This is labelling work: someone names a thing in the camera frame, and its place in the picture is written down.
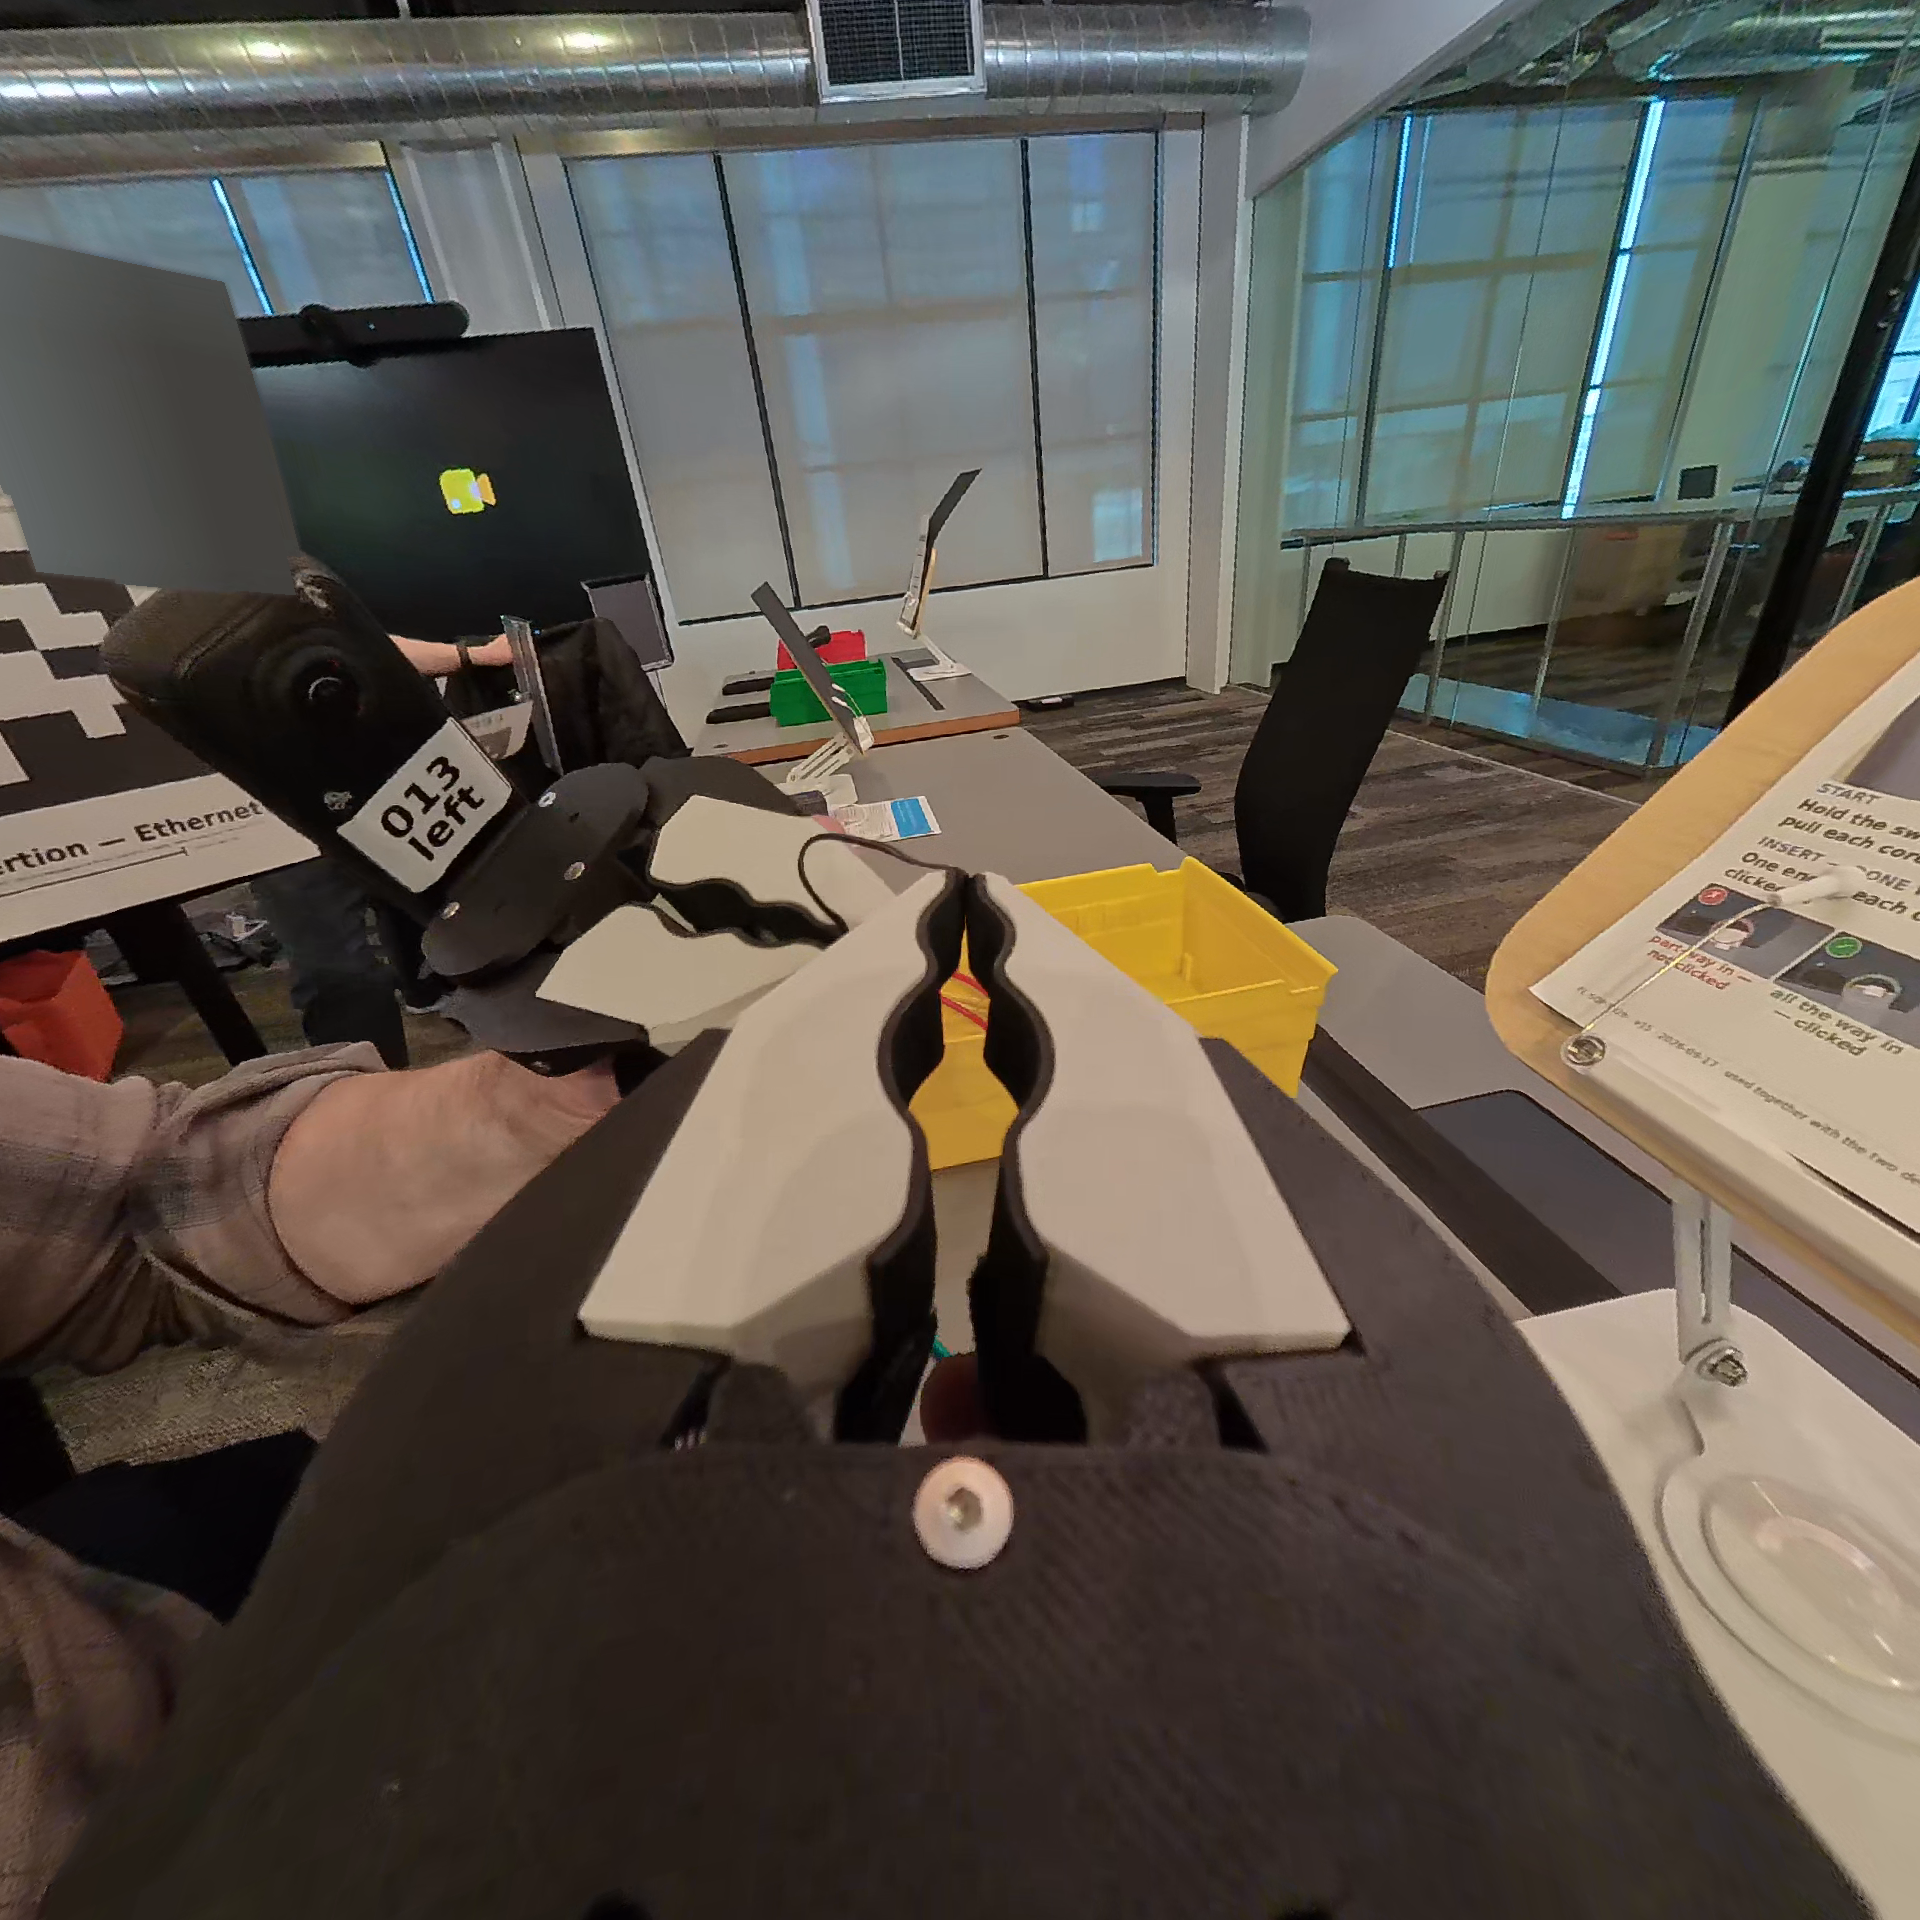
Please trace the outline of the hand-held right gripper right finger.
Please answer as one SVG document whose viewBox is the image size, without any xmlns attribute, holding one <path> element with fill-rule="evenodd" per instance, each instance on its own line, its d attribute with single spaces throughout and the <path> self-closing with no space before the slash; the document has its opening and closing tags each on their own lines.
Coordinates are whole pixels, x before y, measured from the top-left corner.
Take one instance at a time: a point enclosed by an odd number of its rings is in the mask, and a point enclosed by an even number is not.
<svg viewBox="0 0 1920 1920">
<path fill-rule="evenodd" d="M 1142 1386 L 1354 1330 L 1210 1044 L 1000 875 L 968 888 L 985 1065 L 1014 1103 L 968 1284 L 989 1429 L 1114 1434 Z"/>
</svg>

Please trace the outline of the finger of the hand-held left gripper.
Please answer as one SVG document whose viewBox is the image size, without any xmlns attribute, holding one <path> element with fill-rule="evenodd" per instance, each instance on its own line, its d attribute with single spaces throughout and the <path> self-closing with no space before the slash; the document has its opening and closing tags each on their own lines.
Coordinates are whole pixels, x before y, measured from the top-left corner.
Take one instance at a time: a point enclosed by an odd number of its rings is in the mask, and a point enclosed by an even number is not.
<svg viewBox="0 0 1920 1920">
<path fill-rule="evenodd" d="M 758 944 L 834 944 L 836 929 L 809 908 L 796 853 L 834 827 L 739 802 L 686 800 L 654 835 L 645 877 L 694 931 L 733 929 Z"/>
<path fill-rule="evenodd" d="M 731 1027 L 828 951 L 758 944 L 733 929 L 689 931 L 649 903 L 624 903 L 566 944 L 534 995 L 570 1012 L 632 1024 L 649 1040 Z"/>
</svg>

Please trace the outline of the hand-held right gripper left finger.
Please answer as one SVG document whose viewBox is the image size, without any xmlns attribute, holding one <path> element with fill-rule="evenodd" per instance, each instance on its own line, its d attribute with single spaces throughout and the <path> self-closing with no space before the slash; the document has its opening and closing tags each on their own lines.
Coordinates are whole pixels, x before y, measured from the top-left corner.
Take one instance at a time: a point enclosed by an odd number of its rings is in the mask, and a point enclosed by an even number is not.
<svg viewBox="0 0 1920 1920">
<path fill-rule="evenodd" d="M 965 880 L 932 872 L 733 1023 L 582 1297 L 589 1337 L 777 1370 L 829 1437 L 904 1437 L 938 1330 L 909 1103 L 962 943 Z"/>
</svg>

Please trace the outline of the yellow plastic bin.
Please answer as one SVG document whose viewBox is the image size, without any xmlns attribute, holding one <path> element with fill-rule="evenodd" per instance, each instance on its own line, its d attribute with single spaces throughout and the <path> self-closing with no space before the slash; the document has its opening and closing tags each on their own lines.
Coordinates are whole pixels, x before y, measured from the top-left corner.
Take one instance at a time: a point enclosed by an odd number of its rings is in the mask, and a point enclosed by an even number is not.
<svg viewBox="0 0 1920 1920">
<path fill-rule="evenodd" d="M 1022 892 L 1185 1018 L 1299 1096 L 1336 964 L 1202 863 L 1032 880 Z M 985 1063 L 989 1001 L 962 956 L 941 989 L 944 1059 L 909 1111 L 932 1171 L 992 1161 L 1014 1103 Z"/>
</svg>

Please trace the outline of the person's left forearm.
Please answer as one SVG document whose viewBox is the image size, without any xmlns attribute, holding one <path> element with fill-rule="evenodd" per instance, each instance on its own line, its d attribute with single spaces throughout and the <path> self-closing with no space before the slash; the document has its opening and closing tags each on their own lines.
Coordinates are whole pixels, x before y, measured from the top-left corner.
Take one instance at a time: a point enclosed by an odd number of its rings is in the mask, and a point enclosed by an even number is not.
<svg viewBox="0 0 1920 1920">
<path fill-rule="evenodd" d="M 617 1105 L 605 1065 L 394 1073 L 371 1044 L 203 1088 L 25 1060 L 2 1081 L 5 1367 L 86 1373 L 416 1289 Z"/>
</svg>

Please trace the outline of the black twist tie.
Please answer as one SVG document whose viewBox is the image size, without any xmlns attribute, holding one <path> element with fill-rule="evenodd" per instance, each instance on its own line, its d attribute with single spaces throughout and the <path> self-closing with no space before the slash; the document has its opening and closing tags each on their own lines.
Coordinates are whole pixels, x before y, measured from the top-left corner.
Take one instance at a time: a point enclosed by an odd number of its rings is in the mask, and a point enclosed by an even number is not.
<svg viewBox="0 0 1920 1920">
<path fill-rule="evenodd" d="M 900 844 L 874 844 L 842 832 L 813 832 L 796 853 L 798 885 L 836 937 L 889 909 L 922 880 L 961 880 L 947 863 L 909 855 Z"/>
</svg>

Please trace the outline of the small green bin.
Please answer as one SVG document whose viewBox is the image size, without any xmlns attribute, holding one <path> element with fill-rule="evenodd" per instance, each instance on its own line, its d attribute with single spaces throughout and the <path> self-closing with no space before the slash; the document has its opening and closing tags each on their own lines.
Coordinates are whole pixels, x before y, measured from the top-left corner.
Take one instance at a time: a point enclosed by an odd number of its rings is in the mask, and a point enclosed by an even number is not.
<svg viewBox="0 0 1920 1920">
<path fill-rule="evenodd" d="M 864 719 L 885 715 L 889 709 L 888 665 L 881 656 L 822 663 L 813 675 L 788 665 L 776 672 L 771 715 L 782 730 L 826 722 L 842 711 Z"/>
</svg>

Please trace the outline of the tan board on stand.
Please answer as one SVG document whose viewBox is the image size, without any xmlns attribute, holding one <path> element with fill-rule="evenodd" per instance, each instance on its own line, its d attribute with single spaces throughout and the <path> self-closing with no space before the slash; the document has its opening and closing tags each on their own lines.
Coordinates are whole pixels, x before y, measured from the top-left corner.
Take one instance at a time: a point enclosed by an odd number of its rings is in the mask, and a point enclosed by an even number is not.
<svg viewBox="0 0 1920 1920">
<path fill-rule="evenodd" d="M 833 733 L 785 778 L 785 787 L 796 793 L 826 793 L 829 780 L 848 773 L 854 759 L 874 749 L 870 719 L 833 679 L 829 665 L 820 660 L 818 647 L 801 628 L 771 584 L 752 591 L 752 604 L 768 619 L 802 681 L 833 720 Z"/>
<path fill-rule="evenodd" d="M 938 570 L 936 564 L 941 532 L 956 514 L 956 511 L 961 508 L 961 503 L 965 501 L 965 496 L 971 492 L 973 480 L 978 480 L 978 469 L 962 469 L 949 483 L 947 492 L 938 499 L 938 503 L 920 525 L 916 555 L 907 572 L 904 599 L 897 616 L 899 632 L 913 641 L 916 641 L 923 632 L 925 601 Z"/>
</svg>

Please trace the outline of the black white tag sign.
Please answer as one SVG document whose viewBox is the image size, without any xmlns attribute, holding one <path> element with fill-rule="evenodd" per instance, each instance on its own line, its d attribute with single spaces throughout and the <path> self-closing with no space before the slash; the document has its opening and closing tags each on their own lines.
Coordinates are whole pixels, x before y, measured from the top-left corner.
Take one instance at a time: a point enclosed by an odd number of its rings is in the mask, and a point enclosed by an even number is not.
<svg viewBox="0 0 1920 1920">
<path fill-rule="evenodd" d="M 144 591 L 48 577 L 2 501 L 2 940 L 218 892 L 313 857 L 133 711 L 102 643 Z"/>
</svg>

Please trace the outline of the grey office desk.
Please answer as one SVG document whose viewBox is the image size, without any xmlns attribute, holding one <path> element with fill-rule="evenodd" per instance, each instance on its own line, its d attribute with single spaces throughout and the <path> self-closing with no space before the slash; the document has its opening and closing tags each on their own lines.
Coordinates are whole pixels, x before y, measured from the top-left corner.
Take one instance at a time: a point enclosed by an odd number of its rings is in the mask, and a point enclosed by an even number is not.
<svg viewBox="0 0 1920 1920">
<path fill-rule="evenodd" d="M 900 663 L 899 651 L 881 653 L 881 660 L 885 660 L 888 672 L 888 707 L 868 719 L 878 748 L 1019 725 L 1014 703 L 968 669 L 947 679 L 920 679 Z M 834 737 L 828 715 L 792 727 L 777 722 L 773 719 L 773 679 L 773 675 L 756 675 L 728 681 L 718 707 L 708 709 L 699 733 L 693 738 L 693 754 L 782 764 L 802 759 Z"/>
</svg>

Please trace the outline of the orange floor bin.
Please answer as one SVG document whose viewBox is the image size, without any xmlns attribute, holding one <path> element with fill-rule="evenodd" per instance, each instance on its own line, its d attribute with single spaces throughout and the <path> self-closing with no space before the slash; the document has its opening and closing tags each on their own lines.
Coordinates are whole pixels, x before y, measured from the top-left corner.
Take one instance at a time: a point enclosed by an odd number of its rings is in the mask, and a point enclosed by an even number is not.
<svg viewBox="0 0 1920 1920">
<path fill-rule="evenodd" d="M 113 1080 L 126 1027 L 84 951 L 24 951 L 2 963 L 2 1032 L 20 1059 Z"/>
</svg>

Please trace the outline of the white sign stand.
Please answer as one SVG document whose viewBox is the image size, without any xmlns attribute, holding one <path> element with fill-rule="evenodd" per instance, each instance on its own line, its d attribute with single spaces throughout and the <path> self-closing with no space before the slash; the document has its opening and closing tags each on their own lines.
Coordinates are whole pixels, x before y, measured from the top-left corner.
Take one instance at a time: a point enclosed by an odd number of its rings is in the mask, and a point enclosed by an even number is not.
<svg viewBox="0 0 1920 1920">
<path fill-rule="evenodd" d="M 1874 1916 L 1917 1913 L 1916 1381 L 1717 1268 L 1526 1320 L 1718 1701 Z"/>
</svg>

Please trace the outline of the white ceiling vent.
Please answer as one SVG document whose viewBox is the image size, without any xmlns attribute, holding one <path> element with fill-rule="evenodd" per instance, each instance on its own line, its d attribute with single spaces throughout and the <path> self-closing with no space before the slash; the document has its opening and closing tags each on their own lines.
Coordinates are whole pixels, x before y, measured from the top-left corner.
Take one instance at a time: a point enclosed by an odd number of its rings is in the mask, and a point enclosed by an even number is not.
<svg viewBox="0 0 1920 1920">
<path fill-rule="evenodd" d="M 984 99 L 978 2 L 805 2 L 820 105 Z"/>
</svg>

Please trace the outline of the large black wall screen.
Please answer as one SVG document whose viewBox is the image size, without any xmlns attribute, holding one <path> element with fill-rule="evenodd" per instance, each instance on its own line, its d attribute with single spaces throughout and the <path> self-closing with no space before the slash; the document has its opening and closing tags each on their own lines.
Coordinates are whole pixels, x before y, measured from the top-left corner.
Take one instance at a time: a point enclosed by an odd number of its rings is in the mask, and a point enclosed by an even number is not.
<svg viewBox="0 0 1920 1920">
<path fill-rule="evenodd" d="M 302 551 L 408 639 L 538 632 L 652 575 L 633 474 L 588 328 L 262 369 Z"/>
</svg>

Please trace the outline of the silver air duct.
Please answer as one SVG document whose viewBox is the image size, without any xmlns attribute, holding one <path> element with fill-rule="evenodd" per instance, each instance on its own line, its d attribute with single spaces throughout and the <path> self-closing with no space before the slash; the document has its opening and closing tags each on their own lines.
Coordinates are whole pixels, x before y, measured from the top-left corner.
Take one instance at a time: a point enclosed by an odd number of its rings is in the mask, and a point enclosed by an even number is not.
<svg viewBox="0 0 1920 1920">
<path fill-rule="evenodd" d="M 802 9 L 297 16 L 5 28 L 5 139 L 761 123 L 842 111 L 1285 108 L 1285 5 L 981 5 L 984 99 L 822 105 Z"/>
</svg>

